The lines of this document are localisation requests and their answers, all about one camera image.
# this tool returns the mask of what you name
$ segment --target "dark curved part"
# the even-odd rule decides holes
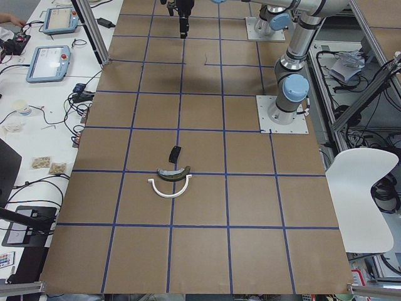
[[[161,179],[163,179],[164,181],[167,181],[167,182],[178,182],[178,181],[181,181],[181,180],[185,179],[185,177],[186,177],[189,173],[190,173],[190,166],[186,166],[186,167],[184,168],[184,171],[183,171],[183,172],[180,172],[179,174],[173,174],[173,175],[171,175],[171,176],[163,175],[163,174],[159,173],[159,171],[157,171],[157,175],[158,175]]]

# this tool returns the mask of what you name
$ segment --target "black rectangular object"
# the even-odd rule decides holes
[[[181,147],[175,146],[171,150],[170,156],[169,156],[169,162],[170,163],[177,163],[178,156],[180,155]]]
[[[22,157],[0,139],[0,207],[4,208],[17,179]]]

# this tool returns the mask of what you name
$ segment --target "white semicircular plastic part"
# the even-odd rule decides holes
[[[177,193],[174,194],[164,194],[161,193],[155,185],[155,179],[148,179],[148,183],[152,183],[152,187],[153,190],[155,191],[155,193],[157,193],[159,196],[161,196],[162,198],[176,198],[177,196],[180,196],[181,194],[183,194],[185,192],[185,190],[187,190],[188,188],[188,184],[189,184],[189,179],[192,178],[192,174],[188,174],[185,176],[185,184],[184,187]]]

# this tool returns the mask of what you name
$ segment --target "white chair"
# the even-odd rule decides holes
[[[397,163],[398,157],[384,150],[349,149],[326,171],[345,251],[385,253],[393,248],[393,236],[370,189]]]

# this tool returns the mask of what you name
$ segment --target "blue joint cap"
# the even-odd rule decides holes
[[[270,21],[270,28],[275,31],[282,30],[289,25],[289,22],[291,22],[289,14],[279,14]]]
[[[299,74],[292,74],[283,83],[284,96],[290,102],[301,102],[309,92],[308,80]]]

